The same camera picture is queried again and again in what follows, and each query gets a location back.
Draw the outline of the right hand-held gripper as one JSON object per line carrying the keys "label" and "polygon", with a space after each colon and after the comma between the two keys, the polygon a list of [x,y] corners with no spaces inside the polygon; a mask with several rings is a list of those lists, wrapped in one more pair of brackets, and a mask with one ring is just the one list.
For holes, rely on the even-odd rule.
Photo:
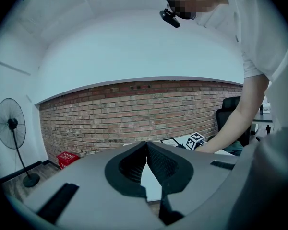
{"label": "right hand-held gripper", "polygon": [[205,137],[198,132],[190,135],[184,135],[176,138],[179,147],[187,150],[195,150],[198,146],[205,144]]}

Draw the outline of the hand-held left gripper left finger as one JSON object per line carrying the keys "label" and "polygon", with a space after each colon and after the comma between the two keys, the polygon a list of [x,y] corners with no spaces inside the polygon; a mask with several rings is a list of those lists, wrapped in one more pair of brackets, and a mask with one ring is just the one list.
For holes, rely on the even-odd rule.
{"label": "hand-held left gripper left finger", "polygon": [[132,145],[106,164],[106,180],[122,195],[147,198],[146,189],[141,186],[142,172],[146,165],[146,147],[145,142]]}

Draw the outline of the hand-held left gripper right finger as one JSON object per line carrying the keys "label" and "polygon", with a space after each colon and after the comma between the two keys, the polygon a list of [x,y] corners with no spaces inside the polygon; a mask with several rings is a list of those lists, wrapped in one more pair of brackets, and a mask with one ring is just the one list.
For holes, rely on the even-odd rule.
{"label": "hand-held left gripper right finger", "polygon": [[184,217],[172,209],[168,195],[182,192],[193,177],[192,164],[185,158],[161,147],[161,143],[146,143],[148,167],[162,188],[158,217],[165,225],[170,225]]}

